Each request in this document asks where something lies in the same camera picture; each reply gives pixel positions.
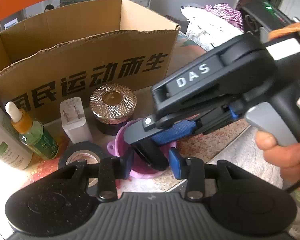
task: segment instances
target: screw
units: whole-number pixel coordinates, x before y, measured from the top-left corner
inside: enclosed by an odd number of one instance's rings
[[[146,123],[146,124],[151,124],[151,118],[148,117],[148,118],[145,120],[145,123]]]
[[[200,199],[203,197],[203,193],[200,192],[200,191],[189,191],[187,193],[187,196],[190,198],[190,199]]]
[[[115,193],[110,190],[105,190],[100,193],[100,198],[103,198],[103,199],[112,199],[112,198],[114,198],[114,196],[115,196]]]

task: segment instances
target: dropper bottle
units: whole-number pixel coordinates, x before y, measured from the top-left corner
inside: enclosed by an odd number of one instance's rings
[[[11,117],[11,124],[19,133],[20,141],[44,160],[57,156],[58,144],[39,120],[32,118],[13,102],[6,104],[6,112]]]

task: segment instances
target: pink bowl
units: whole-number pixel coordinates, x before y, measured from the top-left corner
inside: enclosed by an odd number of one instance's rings
[[[113,156],[123,156],[126,150],[128,149],[128,144],[123,139],[124,130],[135,123],[136,121],[141,120],[141,118],[137,120],[133,120],[128,122],[125,126],[121,127],[114,141],[111,141],[107,145],[108,152]],[[172,147],[176,147],[176,142],[171,142],[166,145],[160,147],[160,150],[163,154],[168,158],[169,150]],[[134,154],[134,163],[130,172],[130,176],[136,179],[153,179],[162,175],[165,171],[156,171],[150,168],[139,156],[138,154]]]

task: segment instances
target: white letter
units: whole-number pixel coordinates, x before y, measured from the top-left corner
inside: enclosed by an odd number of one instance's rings
[[[200,70],[203,70],[202,72],[201,72],[201,74],[205,74],[205,73],[208,73],[209,72],[209,68],[208,67],[205,67],[206,66],[206,64],[202,64],[200,67],[199,67],[199,69]]]
[[[192,81],[195,77],[199,77],[196,73],[193,71],[189,72],[189,80]]]
[[[178,83],[178,87],[183,87],[186,83],[187,83],[187,81],[186,81],[186,79],[185,78],[178,78],[177,79],[177,83]]]

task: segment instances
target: ribbed gray surface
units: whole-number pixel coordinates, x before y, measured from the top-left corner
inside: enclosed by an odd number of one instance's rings
[[[178,192],[123,193],[120,200],[101,204],[93,217],[71,233],[37,238],[16,233],[9,240],[247,240],[292,239],[288,234],[249,238],[219,226],[199,203]]]

